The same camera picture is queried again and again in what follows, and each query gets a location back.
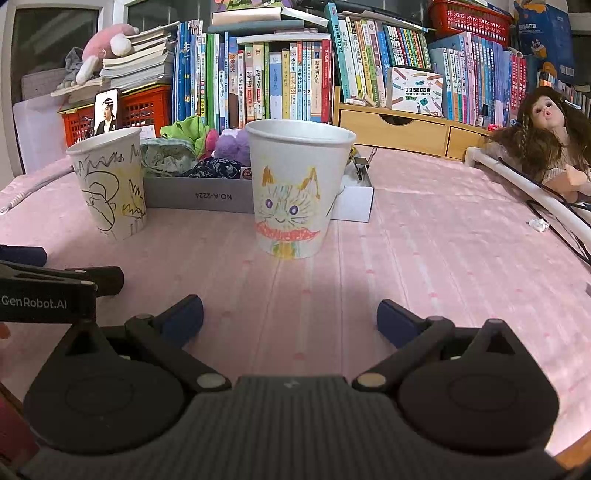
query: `purple plush toy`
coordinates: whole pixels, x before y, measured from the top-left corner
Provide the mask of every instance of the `purple plush toy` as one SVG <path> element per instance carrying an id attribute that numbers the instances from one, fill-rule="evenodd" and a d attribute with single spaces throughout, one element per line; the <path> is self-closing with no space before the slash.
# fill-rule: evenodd
<path id="1" fill-rule="evenodd" d="M 248 134 L 239 130 L 233 135 L 220 135 L 216 143 L 216 158 L 236 160 L 245 167 L 251 166 L 251 151 L 248 147 Z"/>

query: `person photo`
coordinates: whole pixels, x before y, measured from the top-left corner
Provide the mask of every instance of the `person photo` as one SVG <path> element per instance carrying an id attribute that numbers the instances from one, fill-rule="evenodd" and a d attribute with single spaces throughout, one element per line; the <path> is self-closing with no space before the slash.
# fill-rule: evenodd
<path id="1" fill-rule="evenodd" d="M 98 127 L 96 128 L 95 135 L 100 135 L 105 132 L 112 132 L 116 129 L 116 121 L 115 116 L 113 114 L 113 100 L 111 98 L 106 98 L 102 103 L 103 109 L 103 118 L 104 120 L 99 123 Z"/>

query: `blue box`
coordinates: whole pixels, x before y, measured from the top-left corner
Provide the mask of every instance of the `blue box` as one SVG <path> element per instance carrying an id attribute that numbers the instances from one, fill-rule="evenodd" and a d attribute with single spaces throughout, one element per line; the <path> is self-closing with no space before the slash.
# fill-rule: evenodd
<path id="1" fill-rule="evenodd" d="M 573 39 L 568 13 L 543 2 L 515 0 L 519 44 L 524 55 L 540 60 L 540 69 L 574 83 Z"/>

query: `wooden drawer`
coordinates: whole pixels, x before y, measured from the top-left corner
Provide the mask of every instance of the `wooden drawer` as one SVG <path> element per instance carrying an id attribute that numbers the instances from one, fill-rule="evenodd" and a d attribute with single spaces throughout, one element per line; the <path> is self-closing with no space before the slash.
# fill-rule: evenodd
<path id="1" fill-rule="evenodd" d="M 449 132 L 449 143 L 447 144 L 446 157 L 455 160 L 464 160 L 468 147 L 480 147 L 485 137 L 476 132 L 451 127 Z"/>
<path id="2" fill-rule="evenodd" d="M 395 118 L 405 125 L 392 125 L 385 118 Z M 355 132 L 358 145 L 396 148 L 411 152 L 444 157 L 447 147 L 447 127 L 445 125 L 378 113 L 340 111 L 343 128 Z"/>

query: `drawer handle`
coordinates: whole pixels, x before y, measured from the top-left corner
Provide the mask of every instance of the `drawer handle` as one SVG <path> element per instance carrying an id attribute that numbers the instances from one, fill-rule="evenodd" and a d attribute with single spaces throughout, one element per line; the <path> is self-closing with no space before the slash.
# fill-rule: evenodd
<path id="1" fill-rule="evenodd" d="M 410 122 L 414 121 L 414 118 L 406 118 L 405 116 L 379 115 L 384 122 L 390 125 L 408 125 Z"/>

